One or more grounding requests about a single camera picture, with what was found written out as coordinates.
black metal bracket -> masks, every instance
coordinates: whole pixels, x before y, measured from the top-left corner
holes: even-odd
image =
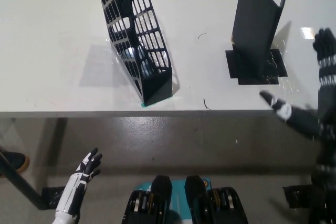
[[[226,51],[231,78],[240,85],[279,84],[287,72],[281,53],[270,49],[285,0],[238,0],[232,32],[233,50]]]

white robotic hand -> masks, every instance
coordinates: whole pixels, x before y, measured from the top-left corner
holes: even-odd
[[[100,173],[96,169],[100,165],[102,154],[95,157],[98,152],[94,148],[80,163],[74,174],[71,175],[61,199],[56,208],[55,220],[52,224],[75,224],[80,218],[80,207],[88,183]]]

table leg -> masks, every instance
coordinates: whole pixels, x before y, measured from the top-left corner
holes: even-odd
[[[0,173],[4,175],[39,210],[49,209],[48,202],[17,173],[0,152]]]

gray concrete floor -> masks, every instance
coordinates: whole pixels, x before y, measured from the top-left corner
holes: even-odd
[[[89,185],[84,223],[120,223],[133,189],[156,174],[200,174],[214,187],[233,186],[249,223],[307,223],[290,210],[282,187],[309,183],[318,145],[275,117],[2,119],[0,145],[31,158],[23,176],[38,191],[64,185],[93,147],[102,173]],[[0,223],[52,223],[6,179],[0,179]]]

white table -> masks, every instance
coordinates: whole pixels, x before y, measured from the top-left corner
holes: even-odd
[[[111,50],[100,0],[0,0],[0,116],[256,112],[269,109],[261,89],[316,108],[316,54],[301,28],[336,33],[333,0],[287,0],[274,44],[289,77],[278,86],[239,86],[229,77],[237,1],[152,0],[175,84],[172,98],[143,108]]]

